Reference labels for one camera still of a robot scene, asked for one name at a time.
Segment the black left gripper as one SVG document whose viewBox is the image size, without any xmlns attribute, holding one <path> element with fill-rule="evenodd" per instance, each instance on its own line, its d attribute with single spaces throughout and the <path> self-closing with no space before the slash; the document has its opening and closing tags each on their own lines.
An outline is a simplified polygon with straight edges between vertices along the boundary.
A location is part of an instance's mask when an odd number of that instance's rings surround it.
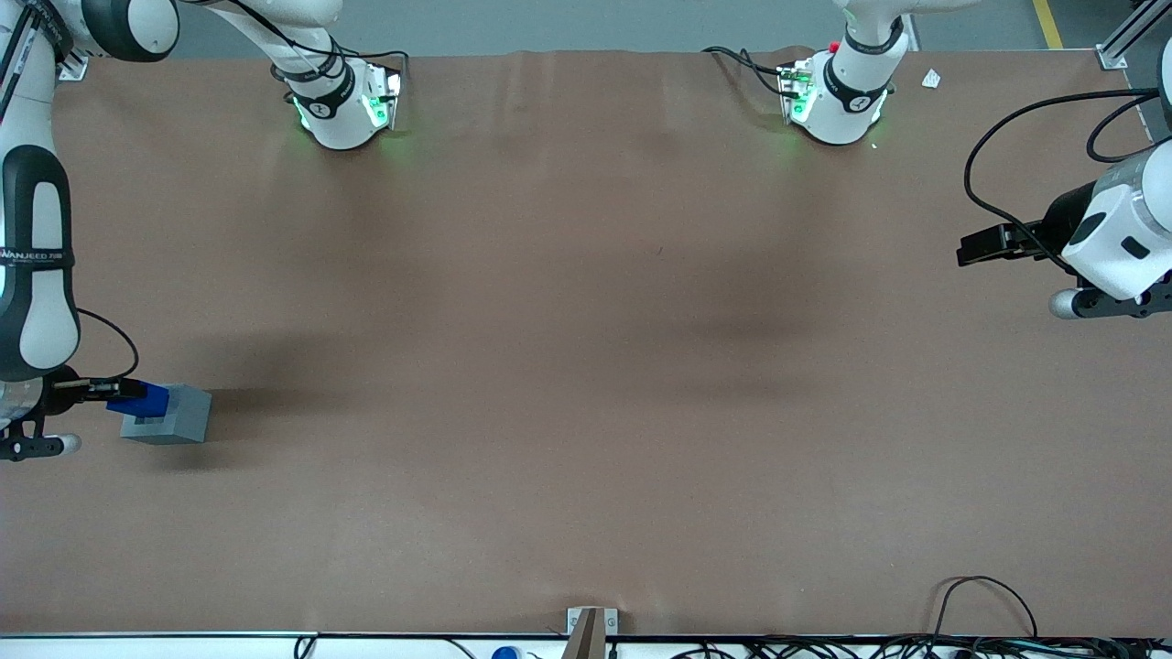
<svg viewBox="0 0 1172 659">
<path fill-rule="evenodd" d="M 1059 259 L 1059 252 L 1071 242 L 1095 196 L 1096 182 L 1069 190 L 1051 201 L 1042 220 L 1001 222 L 981 232 L 981 238 L 962 238 L 956 249 L 956 265 L 966 267 L 993 260 L 1044 260 L 1040 243 L 1063 270 L 1072 270 Z"/>
</svg>

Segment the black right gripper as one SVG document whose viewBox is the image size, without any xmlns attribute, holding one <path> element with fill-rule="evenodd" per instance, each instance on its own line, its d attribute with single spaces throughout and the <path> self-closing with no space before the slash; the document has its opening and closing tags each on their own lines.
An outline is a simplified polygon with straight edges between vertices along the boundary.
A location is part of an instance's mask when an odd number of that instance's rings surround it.
<svg viewBox="0 0 1172 659">
<path fill-rule="evenodd" d="M 134 378 L 83 378 L 63 364 L 43 375 L 43 416 L 61 416 L 87 400 L 124 402 L 149 396 L 149 385 Z"/>
</svg>

